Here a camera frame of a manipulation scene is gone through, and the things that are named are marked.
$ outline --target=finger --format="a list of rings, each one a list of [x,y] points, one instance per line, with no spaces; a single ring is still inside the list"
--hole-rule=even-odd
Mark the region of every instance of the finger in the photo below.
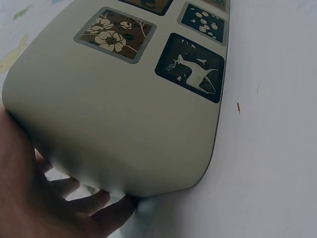
[[[103,231],[103,235],[108,237],[111,233],[123,226],[131,217],[137,201],[133,197],[126,196],[117,203],[108,206],[92,216]]]
[[[61,195],[63,198],[66,198],[69,194],[74,192],[79,188],[79,181],[73,178],[66,178],[61,180],[51,181],[50,185],[55,190],[56,193]]]
[[[99,191],[92,196],[70,201],[70,206],[81,213],[91,216],[102,209],[110,201],[110,194]]]
[[[47,160],[45,160],[37,150],[35,151],[35,159],[38,162],[40,170],[44,174],[52,168],[51,164]]]

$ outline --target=brown tile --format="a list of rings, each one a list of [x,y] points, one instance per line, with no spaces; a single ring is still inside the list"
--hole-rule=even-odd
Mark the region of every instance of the brown tile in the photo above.
[[[143,53],[141,47],[148,43],[155,25],[113,9],[103,9],[82,29],[79,42],[123,60],[135,60]]]

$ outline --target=small mark on wall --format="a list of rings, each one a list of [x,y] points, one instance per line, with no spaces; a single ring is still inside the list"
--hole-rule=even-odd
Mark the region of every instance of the small mark on wall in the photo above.
[[[24,8],[23,10],[17,12],[17,13],[14,15],[14,17],[13,17],[13,20],[16,20],[16,19],[18,19],[18,18],[24,16],[30,8],[31,8],[31,5],[30,5],[30,6],[27,6],[27,7]]]
[[[241,104],[239,102],[237,102],[237,107],[238,107],[239,115],[241,115]]]
[[[25,35],[17,48],[10,51],[4,58],[0,61],[0,73],[7,72],[14,62],[18,59],[22,51],[26,48],[28,41],[28,35]]]
[[[59,3],[59,2],[62,2],[63,0],[52,0],[52,4],[56,4],[56,3]]]

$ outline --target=white flower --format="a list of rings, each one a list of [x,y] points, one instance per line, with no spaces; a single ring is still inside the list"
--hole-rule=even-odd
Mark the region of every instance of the white flower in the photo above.
[[[196,12],[196,16],[199,17],[199,18],[203,17],[203,15],[201,15],[199,12]]]
[[[91,27],[88,28],[87,32],[96,34],[101,30],[109,30],[113,27],[113,24],[108,19],[98,17]]]
[[[100,30],[103,30],[103,28],[101,26],[93,26],[90,27],[87,32],[90,32],[90,34],[96,34],[98,33]]]
[[[218,27],[217,27],[216,24],[211,24],[211,27],[212,27],[213,30],[218,30]]]
[[[101,17],[98,17],[93,25],[97,24],[101,25],[105,30],[109,30],[113,27],[113,24],[111,24],[108,19]]]
[[[207,32],[206,28],[203,27],[203,26],[199,26],[199,30],[200,30],[201,32]]]
[[[95,37],[95,41],[100,44],[100,47],[116,52],[122,51],[122,48],[127,45],[123,36],[115,31],[103,31]]]
[[[121,27],[125,30],[131,30],[132,29],[132,23],[127,22],[127,21],[122,21],[120,23]]]

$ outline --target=white surface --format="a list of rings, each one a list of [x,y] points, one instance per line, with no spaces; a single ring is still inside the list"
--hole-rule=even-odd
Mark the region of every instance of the white surface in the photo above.
[[[232,0],[211,166],[194,189],[141,203],[126,237],[316,236],[316,22],[316,0]]]

